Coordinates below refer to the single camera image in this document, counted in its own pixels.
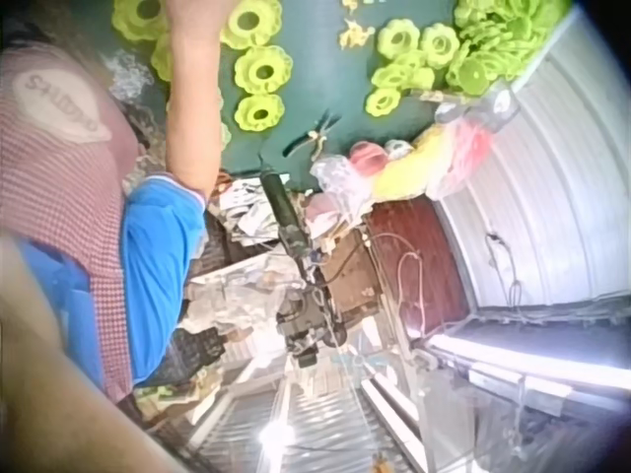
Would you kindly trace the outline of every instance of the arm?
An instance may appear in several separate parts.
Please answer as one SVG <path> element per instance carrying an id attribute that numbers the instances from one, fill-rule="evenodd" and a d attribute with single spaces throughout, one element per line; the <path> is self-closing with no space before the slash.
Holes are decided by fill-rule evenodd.
<path id="1" fill-rule="evenodd" d="M 54 315 L 1 232 L 0 261 L 11 275 L 0 278 L 0 470 L 183 472 L 65 357 L 47 330 Z"/>
<path id="2" fill-rule="evenodd" d="M 173 82 L 167 170 L 210 197 L 221 163 L 219 32 L 235 0 L 168 0 Z"/>

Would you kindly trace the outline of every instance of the fabric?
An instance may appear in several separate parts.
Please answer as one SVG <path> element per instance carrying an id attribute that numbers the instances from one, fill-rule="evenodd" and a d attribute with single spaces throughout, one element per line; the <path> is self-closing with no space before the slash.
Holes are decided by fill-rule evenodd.
<path id="1" fill-rule="evenodd" d="M 88 275 L 59 251 L 21 239 L 18 248 L 57 317 L 66 355 L 100 389 L 103 363 Z"/>
<path id="2" fill-rule="evenodd" d="M 177 326 L 190 260 L 205 231 L 204 200 L 165 176 L 129 196 L 121 234 L 134 384 L 158 367 Z"/>
<path id="3" fill-rule="evenodd" d="M 166 176 L 148 178 L 129 196 L 120 243 L 134 384 L 145 380 L 165 356 L 191 252 L 205 229 L 204 207 L 200 195 Z M 88 275 L 52 248 L 23 240 L 20 250 L 62 327 L 68 356 L 103 388 Z"/>
<path id="4" fill-rule="evenodd" d="M 138 142 L 107 93 L 59 49 L 31 44 L 3 51 L 0 61 L 0 226 L 60 251 L 86 270 L 105 393 L 116 402 L 132 388 L 118 243 L 124 204 L 120 183 L 133 169 Z M 72 73 L 87 85 L 111 140 L 73 143 L 30 120 L 16 100 L 14 81 L 45 69 Z M 53 94 L 53 89 L 41 93 Z M 62 86 L 56 97 L 71 95 Z"/>

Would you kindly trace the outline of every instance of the hand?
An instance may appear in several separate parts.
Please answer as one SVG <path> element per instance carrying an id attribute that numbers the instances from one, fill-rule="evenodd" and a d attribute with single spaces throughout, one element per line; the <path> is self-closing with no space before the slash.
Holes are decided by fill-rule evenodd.
<path id="1" fill-rule="evenodd" d="M 216 40 L 240 0 L 166 0 L 172 35 Z"/>

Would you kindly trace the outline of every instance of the sleeve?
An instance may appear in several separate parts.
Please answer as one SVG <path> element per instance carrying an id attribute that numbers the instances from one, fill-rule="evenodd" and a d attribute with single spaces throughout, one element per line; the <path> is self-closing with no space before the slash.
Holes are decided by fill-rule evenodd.
<path id="1" fill-rule="evenodd" d="M 129 195 L 121 258 L 134 382 L 146 379 L 167 350 L 205 231 L 204 209 L 201 195 L 167 175 L 149 177 Z"/>

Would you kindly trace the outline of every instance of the green table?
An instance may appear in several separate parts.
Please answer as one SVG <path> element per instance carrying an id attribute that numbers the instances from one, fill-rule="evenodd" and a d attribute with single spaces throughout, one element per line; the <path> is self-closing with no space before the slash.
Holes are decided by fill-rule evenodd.
<path id="1" fill-rule="evenodd" d="M 302 150 L 290 159 L 281 156 L 292 140 L 314 128 L 325 110 L 342 116 L 326 142 L 328 153 L 346 153 L 359 140 L 384 143 L 391 138 L 411 139 L 427 127 L 434 107 L 414 99 L 404 99 L 398 109 L 386 117 L 374 118 L 364 111 L 366 96 L 373 89 L 372 73 L 384 63 L 371 38 L 366 46 L 341 50 L 338 36 L 346 30 L 344 18 L 357 21 L 362 27 L 378 31 L 389 20 L 409 18 L 417 27 L 436 22 L 451 24 L 454 0 L 387 0 L 385 3 L 362 4 L 351 17 L 340 0 L 283 0 L 283 28 L 270 43 L 281 45 L 294 59 L 290 82 L 279 95 L 286 111 L 281 122 L 262 133 L 243 132 L 235 123 L 234 112 L 245 91 L 235 86 L 235 61 L 243 51 L 222 46 L 220 86 L 225 104 L 223 120 L 233 140 L 223 154 L 223 166 L 229 172 L 256 169 L 257 153 L 262 147 L 264 159 L 279 171 L 289 172 L 291 184 L 300 189 L 314 187 L 310 176 L 310 151 Z M 125 42 L 109 22 L 111 0 L 73 0 L 73 14 L 83 33 L 105 54 L 114 52 Z M 148 60 L 147 45 L 136 46 L 138 54 Z M 142 97 L 158 122 L 164 123 L 167 88 L 158 84 Z"/>

